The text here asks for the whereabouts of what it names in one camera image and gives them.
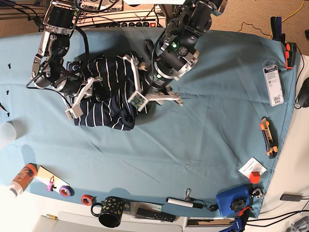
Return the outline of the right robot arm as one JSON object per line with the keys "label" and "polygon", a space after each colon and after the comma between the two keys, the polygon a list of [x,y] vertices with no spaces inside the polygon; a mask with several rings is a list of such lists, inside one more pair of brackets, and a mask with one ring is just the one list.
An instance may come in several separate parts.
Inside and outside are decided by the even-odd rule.
{"label": "right robot arm", "polygon": [[[91,102],[101,102],[106,97],[100,78],[90,76],[89,43],[85,32],[77,26],[82,8],[75,0],[53,0],[43,21],[43,33],[34,57],[28,89],[42,89],[61,95],[71,107],[67,97],[82,97]],[[77,31],[84,41],[84,59],[71,68],[63,66],[70,39]]]}

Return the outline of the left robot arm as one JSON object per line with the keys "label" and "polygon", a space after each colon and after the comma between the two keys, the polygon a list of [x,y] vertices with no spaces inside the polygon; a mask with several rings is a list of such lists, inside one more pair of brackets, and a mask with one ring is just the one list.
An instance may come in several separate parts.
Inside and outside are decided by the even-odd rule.
{"label": "left robot arm", "polygon": [[174,93],[169,84],[180,80],[197,64],[199,52],[195,45],[210,29],[211,15],[221,15],[226,5],[225,0],[185,1],[155,43],[143,42],[148,63],[125,57],[131,63],[135,85],[128,102],[139,112],[149,102],[183,104],[180,95]]}

